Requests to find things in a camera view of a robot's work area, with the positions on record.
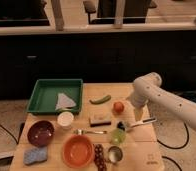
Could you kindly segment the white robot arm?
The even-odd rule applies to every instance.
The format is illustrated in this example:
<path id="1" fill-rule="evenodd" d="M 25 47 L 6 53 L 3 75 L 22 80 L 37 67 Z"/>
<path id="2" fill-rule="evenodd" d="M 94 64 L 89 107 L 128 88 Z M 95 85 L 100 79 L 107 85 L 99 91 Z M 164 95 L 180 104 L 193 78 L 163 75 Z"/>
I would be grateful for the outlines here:
<path id="1" fill-rule="evenodd" d="M 161 84 L 162 78 L 156 72 L 137 77 L 128 99 L 137 109 L 143 108 L 148 101 L 162 105 L 196 131 L 196 103 L 162 89 Z"/>

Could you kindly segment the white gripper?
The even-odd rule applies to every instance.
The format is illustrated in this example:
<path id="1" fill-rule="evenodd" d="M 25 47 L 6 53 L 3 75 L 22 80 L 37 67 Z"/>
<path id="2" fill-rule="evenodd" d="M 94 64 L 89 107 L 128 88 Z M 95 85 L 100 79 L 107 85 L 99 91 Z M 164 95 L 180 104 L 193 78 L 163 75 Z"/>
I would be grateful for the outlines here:
<path id="1" fill-rule="evenodd" d="M 135 120 L 140 121 L 143 116 L 142 108 L 147 104 L 148 99 L 145 96 L 138 93 L 137 91 L 132 91 L 127 97 L 127 100 L 135 107 Z"/>

